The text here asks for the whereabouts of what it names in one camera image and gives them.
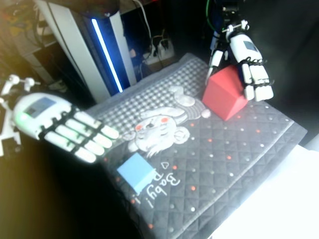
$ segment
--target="white table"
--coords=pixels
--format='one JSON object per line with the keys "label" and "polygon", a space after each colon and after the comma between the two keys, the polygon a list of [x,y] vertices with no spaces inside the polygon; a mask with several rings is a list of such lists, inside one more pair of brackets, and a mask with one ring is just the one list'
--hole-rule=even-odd
{"label": "white table", "polygon": [[319,239],[319,153],[297,145],[211,238]]}

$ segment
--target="bear's face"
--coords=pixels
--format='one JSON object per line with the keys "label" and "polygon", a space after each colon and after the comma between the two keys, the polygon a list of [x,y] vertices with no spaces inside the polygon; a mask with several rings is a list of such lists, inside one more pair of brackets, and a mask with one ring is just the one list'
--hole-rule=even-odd
{"label": "bear's face", "polygon": [[123,138],[130,140],[130,152],[140,149],[152,157],[174,143],[185,143],[189,131],[185,127],[178,127],[172,117],[159,115],[142,120],[135,126],[135,131],[123,135]]}

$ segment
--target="gingham pattern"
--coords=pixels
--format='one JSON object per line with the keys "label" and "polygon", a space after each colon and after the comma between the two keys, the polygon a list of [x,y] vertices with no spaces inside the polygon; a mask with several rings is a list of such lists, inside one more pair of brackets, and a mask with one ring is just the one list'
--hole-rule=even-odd
{"label": "gingham pattern", "polygon": [[[168,90],[170,86],[183,86],[186,95],[197,95],[203,89],[205,71],[205,64],[200,59],[193,58],[164,79],[155,82],[129,99],[124,99],[120,105],[114,106],[107,112],[100,112],[97,118],[106,125],[117,129],[120,134],[134,130],[136,124],[141,120],[141,112],[176,105],[173,93]],[[121,142],[121,139],[114,142],[113,147]]]}
{"label": "gingham pattern", "polygon": [[[187,77],[184,69],[188,74],[190,69],[196,74]],[[99,116],[106,124],[117,125],[118,130],[126,132],[140,120],[139,112],[173,106],[173,95],[168,91],[170,86],[183,86],[184,93],[190,96],[202,92],[205,74],[206,65],[191,58],[163,80],[148,84],[128,98],[124,94],[123,101],[106,112],[99,112]],[[124,109],[130,113],[121,117]],[[190,132],[190,138],[184,144],[173,144],[151,158],[139,151],[159,174],[173,173],[181,180],[177,186],[167,184],[163,187],[167,195],[161,193],[155,200],[150,200],[144,189],[137,197],[129,184],[121,179],[116,169],[132,155],[127,143],[113,148],[104,164],[127,199],[134,200],[135,209],[159,239],[207,238],[213,226],[220,223],[218,218],[223,209],[249,184],[257,181],[268,164],[275,165],[279,161],[277,154],[288,153],[287,145],[296,145],[305,133],[303,130],[296,132],[295,129],[302,128],[267,103],[253,101],[229,121],[225,122],[213,113],[208,119],[189,120],[182,126]],[[163,169],[162,162],[169,163],[169,168]],[[203,230],[208,232],[206,237],[198,237]]]}

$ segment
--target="blue foam block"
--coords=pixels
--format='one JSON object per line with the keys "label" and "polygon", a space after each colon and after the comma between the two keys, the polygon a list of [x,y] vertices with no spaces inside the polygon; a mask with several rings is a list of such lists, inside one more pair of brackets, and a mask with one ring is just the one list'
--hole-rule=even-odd
{"label": "blue foam block", "polygon": [[139,153],[130,157],[117,171],[137,194],[151,183],[155,175],[155,169]]}

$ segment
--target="red dot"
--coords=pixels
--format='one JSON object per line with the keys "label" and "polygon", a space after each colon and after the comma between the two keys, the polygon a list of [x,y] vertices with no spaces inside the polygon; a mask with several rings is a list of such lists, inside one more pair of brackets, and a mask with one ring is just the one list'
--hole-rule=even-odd
{"label": "red dot", "polygon": [[139,125],[137,125],[137,126],[135,127],[135,129],[136,129],[136,131],[139,131],[139,130],[142,129],[142,126],[139,124]]}
{"label": "red dot", "polygon": [[160,120],[162,123],[166,123],[167,121],[168,121],[168,118],[162,118],[161,120]]}

